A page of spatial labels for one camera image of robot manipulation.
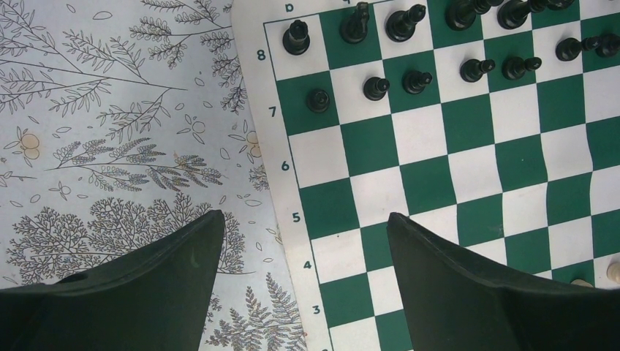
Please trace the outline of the white pawn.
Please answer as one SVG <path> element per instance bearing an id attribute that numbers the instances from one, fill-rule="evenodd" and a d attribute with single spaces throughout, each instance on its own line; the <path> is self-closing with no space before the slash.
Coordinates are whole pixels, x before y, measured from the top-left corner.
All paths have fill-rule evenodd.
<path id="1" fill-rule="evenodd" d="M 582 287 L 590 287 L 590 288 L 594 287 L 592 284 L 590 284 L 589 282 L 587 282 L 587 281 L 585 281 L 583 279 L 575 279 L 575 280 L 571 281 L 571 284 L 582 286 Z"/>
<path id="2" fill-rule="evenodd" d="M 607 278 L 612 282 L 620 284 L 620 262 L 614 262 L 608 266 Z"/>

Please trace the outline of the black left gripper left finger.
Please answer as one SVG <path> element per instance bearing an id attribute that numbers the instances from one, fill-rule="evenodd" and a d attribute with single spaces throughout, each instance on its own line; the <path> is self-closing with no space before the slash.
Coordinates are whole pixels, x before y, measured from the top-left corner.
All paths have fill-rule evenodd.
<path id="1" fill-rule="evenodd" d="M 224 214 L 55 284 L 1 291 L 3 350 L 197 350 L 219 266 Z"/>

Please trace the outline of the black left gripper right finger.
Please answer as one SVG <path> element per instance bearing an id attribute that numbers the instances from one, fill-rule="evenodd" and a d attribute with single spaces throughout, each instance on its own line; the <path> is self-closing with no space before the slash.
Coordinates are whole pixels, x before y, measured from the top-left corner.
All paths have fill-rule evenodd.
<path id="1" fill-rule="evenodd" d="M 518 271 L 393 212 L 387 236 L 416 350 L 617 350 L 619 291 Z"/>

